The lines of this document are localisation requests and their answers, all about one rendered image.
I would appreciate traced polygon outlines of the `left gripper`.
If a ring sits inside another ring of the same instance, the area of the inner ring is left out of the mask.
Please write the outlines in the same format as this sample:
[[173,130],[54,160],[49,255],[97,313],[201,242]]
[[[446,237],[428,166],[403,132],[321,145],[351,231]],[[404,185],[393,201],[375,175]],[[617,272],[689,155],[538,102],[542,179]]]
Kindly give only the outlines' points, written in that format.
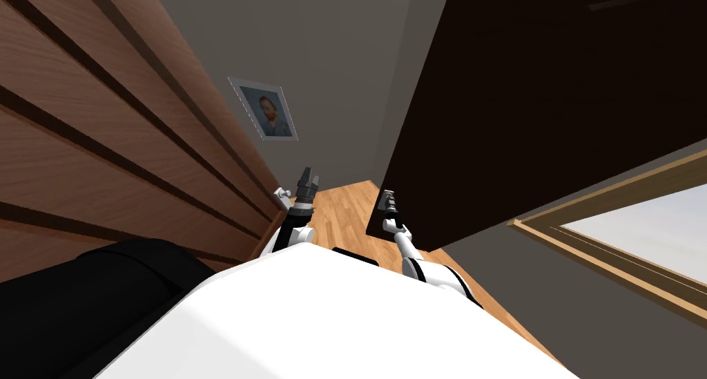
[[300,177],[300,182],[297,184],[295,204],[313,204],[320,178],[318,175],[314,175],[311,180],[311,174],[312,168],[306,167]]

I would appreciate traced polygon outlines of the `framed portrait picture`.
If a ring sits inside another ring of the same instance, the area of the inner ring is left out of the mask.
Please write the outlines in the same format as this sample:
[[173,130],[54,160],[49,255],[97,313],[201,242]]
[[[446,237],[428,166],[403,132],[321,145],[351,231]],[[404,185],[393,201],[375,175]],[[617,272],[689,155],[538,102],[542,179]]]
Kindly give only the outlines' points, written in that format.
[[235,77],[228,77],[228,80],[262,140],[298,141],[281,87]]

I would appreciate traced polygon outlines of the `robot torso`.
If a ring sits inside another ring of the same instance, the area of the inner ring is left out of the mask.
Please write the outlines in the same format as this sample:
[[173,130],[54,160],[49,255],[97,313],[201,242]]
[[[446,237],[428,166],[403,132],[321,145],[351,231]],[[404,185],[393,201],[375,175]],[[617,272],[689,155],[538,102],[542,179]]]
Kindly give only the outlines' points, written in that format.
[[95,379],[578,379],[449,285],[312,243],[216,273]]

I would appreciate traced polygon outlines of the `dark brown door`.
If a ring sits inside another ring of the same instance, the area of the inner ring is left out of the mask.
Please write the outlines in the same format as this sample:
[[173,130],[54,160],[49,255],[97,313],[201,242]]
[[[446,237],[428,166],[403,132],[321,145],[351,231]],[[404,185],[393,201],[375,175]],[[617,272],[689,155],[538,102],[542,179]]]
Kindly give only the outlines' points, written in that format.
[[447,0],[381,189],[434,251],[707,139],[707,0]]

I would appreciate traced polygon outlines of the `brown wooden drawer cupboard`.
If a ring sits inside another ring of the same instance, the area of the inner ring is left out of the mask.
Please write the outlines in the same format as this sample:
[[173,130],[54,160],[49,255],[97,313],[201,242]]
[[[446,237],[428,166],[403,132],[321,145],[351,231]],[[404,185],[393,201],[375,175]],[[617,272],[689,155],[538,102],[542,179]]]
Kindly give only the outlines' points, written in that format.
[[230,268],[277,187],[159,0],[0,0],[0,282],[136,238]]

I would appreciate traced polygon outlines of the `wooden framed window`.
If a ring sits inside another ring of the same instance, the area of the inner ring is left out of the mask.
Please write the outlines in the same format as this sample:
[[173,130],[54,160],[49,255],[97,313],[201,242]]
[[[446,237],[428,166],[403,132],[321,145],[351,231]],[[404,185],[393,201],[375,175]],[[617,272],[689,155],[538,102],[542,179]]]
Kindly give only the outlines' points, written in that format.
[[707,148],[509,227],[707,329]]

